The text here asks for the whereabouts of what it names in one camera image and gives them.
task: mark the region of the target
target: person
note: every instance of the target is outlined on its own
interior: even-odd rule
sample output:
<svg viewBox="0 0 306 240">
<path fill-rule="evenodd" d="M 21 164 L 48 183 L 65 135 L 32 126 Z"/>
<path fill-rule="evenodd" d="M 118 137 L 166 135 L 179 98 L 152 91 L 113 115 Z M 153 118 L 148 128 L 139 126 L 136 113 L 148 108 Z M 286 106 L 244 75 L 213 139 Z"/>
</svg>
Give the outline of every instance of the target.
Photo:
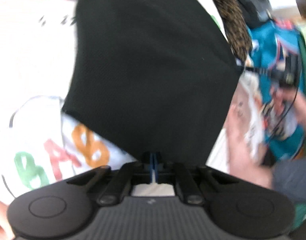
<svg viewBox="0 0 306 240">
<path fill-rule="evenodd" d="M 271 90 L 276 108 L 284 111 L 283 101 L 293 102 L 295 89 Z M 298 91 L 293 107 L 299 124 L 306 132 L 306 98 Z M 250 158 L 249 149 L 237 127 L 241 120 L 235 105 L 227 117 L 230 174 L 248 182 L 273 189 L 286 195 L 294 203 L 306 203 L 306 157 L 299 160 L 281 161 L 272 168 L 256 165 Z"/>
</svg>

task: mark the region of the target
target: black cable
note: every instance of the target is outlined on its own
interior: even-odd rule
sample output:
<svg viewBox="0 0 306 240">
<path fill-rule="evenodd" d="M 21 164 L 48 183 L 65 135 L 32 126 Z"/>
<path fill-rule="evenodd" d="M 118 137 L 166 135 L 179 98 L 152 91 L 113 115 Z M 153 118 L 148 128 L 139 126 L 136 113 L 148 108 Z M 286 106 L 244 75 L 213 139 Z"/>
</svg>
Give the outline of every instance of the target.
<svg viewBox="0 0 306 240">
<path fill-rule="evenodd" d="M 287 109 L 287 111 L 285 112 L 285 114 L 280 118 L 279 122 L 276 124 L 275 128 L 272 130 L 272 134 L 271 136 L 268 138 L 268 141 L 266 144 L 269 144 L 272 139 L 274 138 L 275 136 L 275 132 L 277 131 L 278 129 L 278 126 L 280 125 L 280 123 L 284 120 L 284 118 L 286 117 L 286 115 L 288 114 L 288 112 L 290 111 L 290 109 L 293 107 L 294 103 L 295 103 L 295 100 L 296 100 L 296 97 L 297 97 L 297 93 L 298 93 L 298 89 L 299 89 L 299 85 L 297 86 L 297 89 L 296 89 L 296 94 L 294 96 L 294 100 L 292 101 L 291 105 L 289 106 L 289 108 Z"/>
</svg>

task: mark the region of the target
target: gray sleeve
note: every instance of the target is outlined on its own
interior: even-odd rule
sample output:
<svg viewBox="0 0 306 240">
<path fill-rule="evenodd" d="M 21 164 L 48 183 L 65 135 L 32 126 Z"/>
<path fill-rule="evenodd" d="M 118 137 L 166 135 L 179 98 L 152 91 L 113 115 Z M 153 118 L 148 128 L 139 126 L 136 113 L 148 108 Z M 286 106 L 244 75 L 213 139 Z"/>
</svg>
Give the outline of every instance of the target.
<svg viewBox="0 0 306 240">
<path fill-rule="evenodd" d="M 273 168 L 272 186 L 294 203 L 306 202 L 306 158 L 277 163 Z"/>
</svg>

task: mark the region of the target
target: brown furry object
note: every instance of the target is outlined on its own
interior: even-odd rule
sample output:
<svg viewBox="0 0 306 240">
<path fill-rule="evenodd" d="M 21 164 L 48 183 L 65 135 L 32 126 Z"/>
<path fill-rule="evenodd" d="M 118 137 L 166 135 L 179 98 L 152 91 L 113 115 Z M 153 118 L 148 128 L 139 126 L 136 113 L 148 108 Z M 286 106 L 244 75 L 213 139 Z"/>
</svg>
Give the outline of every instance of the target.
<svg viewBox="0 0 306 240">
<path fill-rule="evenodd" d="M 237 0 L 213 1 L 223 20 L 225 33 L 234 55 L 244 62 L 252 48 L 252 41 Z"/>
</svg>

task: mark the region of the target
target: ribbed gray surface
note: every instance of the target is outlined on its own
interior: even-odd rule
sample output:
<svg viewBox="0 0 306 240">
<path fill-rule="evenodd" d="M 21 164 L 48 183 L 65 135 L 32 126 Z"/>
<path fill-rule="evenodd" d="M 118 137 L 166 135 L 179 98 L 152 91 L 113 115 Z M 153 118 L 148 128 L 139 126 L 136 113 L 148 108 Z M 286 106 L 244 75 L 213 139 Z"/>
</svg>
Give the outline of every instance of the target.
<svg viewBox="0 0 306 240">
<path fill-rule="evenodd" d="M 91 239 L 238 240 L 241 238 L 222 231 L 207 217 L 202 208 L 184 205 L 178 197 L 125 197 L 121 205 L 102 208 L 88 228 L 67 238 L 67 240 Z M 274 240 L 290 240 L 290 238 L 280 236 Z"/>
</svg>

